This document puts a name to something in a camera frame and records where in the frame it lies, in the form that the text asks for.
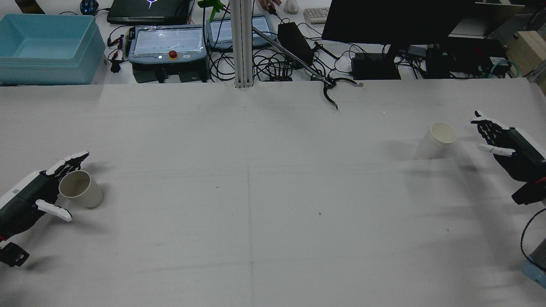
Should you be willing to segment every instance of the white paper cup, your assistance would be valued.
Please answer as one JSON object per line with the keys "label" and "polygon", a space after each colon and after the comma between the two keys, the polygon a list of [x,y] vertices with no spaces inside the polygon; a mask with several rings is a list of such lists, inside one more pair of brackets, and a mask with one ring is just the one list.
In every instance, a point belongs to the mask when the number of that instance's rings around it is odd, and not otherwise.
{"label": "white paper cup", "polygon": [[433,123],[417,147],[416,156],[431,159],[438,155],[447,145],[455,142],[457,135],[452,126],[445,122]]}
{"label": "white paper cup", "polygon": [[59,183],[59,193],[71,202],[87,208],[95,208],[103,199],[100,187],[84,170],[68,173]]}

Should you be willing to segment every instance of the human hand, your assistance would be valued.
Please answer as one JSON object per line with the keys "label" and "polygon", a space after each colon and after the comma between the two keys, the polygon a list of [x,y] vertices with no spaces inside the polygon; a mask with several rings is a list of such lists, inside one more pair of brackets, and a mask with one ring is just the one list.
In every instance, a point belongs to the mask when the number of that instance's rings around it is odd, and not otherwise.
{"label": "human hand", "polygon": [[275,3],[277,4],[277,6],[279,6],[282,3],[281,0],[258,0],[258,2],[260,3],[260,6],[266,11],[269,10],[269,4]]}

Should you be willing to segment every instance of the light blue plastic box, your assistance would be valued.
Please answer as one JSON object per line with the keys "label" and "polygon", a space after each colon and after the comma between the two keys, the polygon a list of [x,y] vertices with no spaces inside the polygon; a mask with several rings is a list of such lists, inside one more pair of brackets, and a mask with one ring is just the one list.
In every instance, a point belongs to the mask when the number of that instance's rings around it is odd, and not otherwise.
{"label": "light blue plastic box", "polygon": [[104,55],[92,16],[7,14],[0,20],[0,81],[90,84]]}

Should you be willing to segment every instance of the white tabletop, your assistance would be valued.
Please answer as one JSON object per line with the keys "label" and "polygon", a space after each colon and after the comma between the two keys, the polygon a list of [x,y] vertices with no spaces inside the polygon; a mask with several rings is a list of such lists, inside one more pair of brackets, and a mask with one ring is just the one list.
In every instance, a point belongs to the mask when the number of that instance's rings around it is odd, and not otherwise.
{"label": "white tabletop", "polygon": [[[0,87],[0,187],[81,150],[104,190],[12,237],[0,306],[544,306],[541,204],[476,149],[479,109],[546,144],[525,79]],[[413,153],[434,121],[458,139]],[[525,247],[543,239],[537,219]]]}

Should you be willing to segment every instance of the laptop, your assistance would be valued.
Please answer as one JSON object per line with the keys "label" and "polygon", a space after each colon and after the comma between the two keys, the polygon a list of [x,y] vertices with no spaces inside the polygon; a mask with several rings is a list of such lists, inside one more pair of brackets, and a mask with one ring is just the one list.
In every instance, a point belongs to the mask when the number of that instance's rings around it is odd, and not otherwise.
{"label": "laptop", "polygon": [[114,0],[108,17],[118,25],[185,25],[192,0]]}

